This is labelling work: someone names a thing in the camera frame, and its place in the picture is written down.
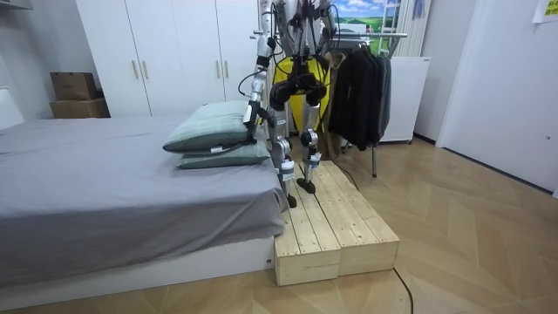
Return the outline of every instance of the green pillow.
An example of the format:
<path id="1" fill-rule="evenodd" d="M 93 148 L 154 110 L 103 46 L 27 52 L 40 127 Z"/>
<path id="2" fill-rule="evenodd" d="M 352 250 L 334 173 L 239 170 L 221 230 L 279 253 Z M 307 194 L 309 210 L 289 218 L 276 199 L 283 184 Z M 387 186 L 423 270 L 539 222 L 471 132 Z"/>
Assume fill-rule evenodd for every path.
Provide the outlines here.
<path id="1" fill-rule="evenodd" d="M 248 138 L 242 123 L 248 101 L 228 101 L 200 107 L 171 133 L 163 149 L 172 153 L 231 147 Z"/>
<path id="2" fill-rule="evenodd" d="M 246 166 L 262 162 L 269 158 L 266 140 L 263 134 L 256 133 L 255 144 L 236 146 L 232 149 L 214 154 L 184 154 L 179 161 L 180 169 L 199 169 L 207 167 Z"/>

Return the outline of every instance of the black clothing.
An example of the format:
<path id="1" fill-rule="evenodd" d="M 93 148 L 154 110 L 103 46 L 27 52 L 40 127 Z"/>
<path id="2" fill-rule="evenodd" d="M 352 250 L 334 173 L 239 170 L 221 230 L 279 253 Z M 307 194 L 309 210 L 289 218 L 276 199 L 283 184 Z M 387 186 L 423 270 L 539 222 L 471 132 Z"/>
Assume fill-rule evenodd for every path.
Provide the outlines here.
<path id="1" fill-rule="evenodd" d="M 389 121 L 390 60 L 372 56 L 368 47 L 352 52 L 339 67 L 330 131 L 359 150 L 377 145 Z"/>

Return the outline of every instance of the herringbone parquet floor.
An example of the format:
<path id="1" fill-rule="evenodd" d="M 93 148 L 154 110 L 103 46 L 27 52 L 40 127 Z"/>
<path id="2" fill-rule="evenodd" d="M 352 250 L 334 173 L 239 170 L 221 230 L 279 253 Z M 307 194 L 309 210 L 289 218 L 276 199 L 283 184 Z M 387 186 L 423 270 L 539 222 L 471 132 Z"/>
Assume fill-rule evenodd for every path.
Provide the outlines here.
<path id="1" fill-rule="evenodd" d="M 420 140 L 337 163 L 401 239 L 415 313 L 558 313 L 558 200 Z M 408 313 L 393 271 L 276 287 L 257 272 L 10 313 Z"/>

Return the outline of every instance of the white wardrobe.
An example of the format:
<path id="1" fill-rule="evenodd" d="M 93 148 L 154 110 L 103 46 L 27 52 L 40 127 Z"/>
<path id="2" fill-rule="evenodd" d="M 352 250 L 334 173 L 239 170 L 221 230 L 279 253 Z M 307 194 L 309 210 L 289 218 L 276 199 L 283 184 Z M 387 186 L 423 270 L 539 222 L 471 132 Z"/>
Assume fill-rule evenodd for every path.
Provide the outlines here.
<path id="1" fill-rule="evenodd" d="M 246 99 L 237 88 L 254 71 L 257 0 L 77 3 L 113 117 L 185 114 Z"/>

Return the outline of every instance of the wooden plank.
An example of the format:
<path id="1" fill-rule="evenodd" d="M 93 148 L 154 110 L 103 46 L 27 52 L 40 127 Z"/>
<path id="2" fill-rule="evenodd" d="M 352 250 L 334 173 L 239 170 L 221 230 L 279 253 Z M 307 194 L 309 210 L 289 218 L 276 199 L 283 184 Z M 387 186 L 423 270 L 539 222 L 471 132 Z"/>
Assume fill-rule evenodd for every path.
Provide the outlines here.
<path id="1" fill-rule="evenodd" d="M 299 167 L 295 167 L 295 174 L 297 178 L 300 178 L 303 175 L 303 172 Z M 306 210 L 306 214 L 308 215 L 312 228 L 314 229 L 314 234 L 316 235 L 322 251 L 340 249 L 341 247 L 339 242 L 333 234 L 330 223 L 327 218 L 325 218 L 325 215 L 323 215 L 322 208 L 320 207 L 320 204 L 318 204 L 316 197 L 306 193 L 306 191 L 304 191 L 304 189 L 299 187 L 296 183 L 294 183 L 293 186 L 300 197 L 300 201 L 302 202 L 301 206 L 303 206 Z"/>
<path id="2" fill-rule="evenodd" d="M 304 209 L 303 202 L 300 199 L 298 191 L 295 188 L 296 183 L 293 180 L 287 182 L 290 194 L 296 199 L 296 208 L 290 208 L 290 220 L 293 223 L 293 228 L 295 229 L 296 240 L 298 242 L 298 248 L 301 254 L 321 252 L 320 244 L 314 234 L 314 229 L 308 216 L 306 215 L 306 210 Z"/>
<path id="3" fill-rule="evenodd" d="M 276 256 L 277 285 L 337 278 L 340 261 L 340 249 L 299 256 Z"/>
<path id="4" fill-rule="evenodd" d="M 275 247 L 276 256 L 295 256 L 300 255 L 298 241 L 296 240 L 295 229 L 288 210 L 282 213 L 282 220 L 285 223 L 285 230 L 280 235 L 276 235 Z"/>
<path id="5" fill-rule="evenodd" d="M 366 222 L 364 222 L 364 219 L 347 199 L 347 195 L 343 193 L 341 188 L 333 180 L 327 169 L 318 167 L 314 171 L 328 189 L 328 194 L 337 204 L 337 210 L 349 223 L 350 230 L 355 234 L 360 244 L 379 243 L 374 233 L 372 233 Z"/>
<path id="6" fill-rule="evenodd" d="M 320 163 L 331 175 L 337 185 L 347 195 L 357 212 L 363 217 L 366 224 L 370 227 L 376 238 L 380 242 L 399 241 L 397 235 L 378 215 L 372 205 L 358 192 L 358 190 L 350 183 L 349 179 L 341 172 L 332 161 L 323 161 Z"/>
<path id="7" fill-rule="evenodd" d="M 341 247 L 360 245 L 357 237 L 353 234 L 352 230 L 350 230 L 350 224 L 340 214 L 338 205 L 322 183 L 319 175 L 315 175 L 312 182 L 314 182 L 316 186 L 316 198 L 318 203 L 330 223 L 331 229 L 333 229 L 333 233 Z"/>
<path id="8" fill-rule="evenodd" d="M 339 276 L 390 270 L 395 264 L 399 242 L 383 242 L 343 248 Z"/>

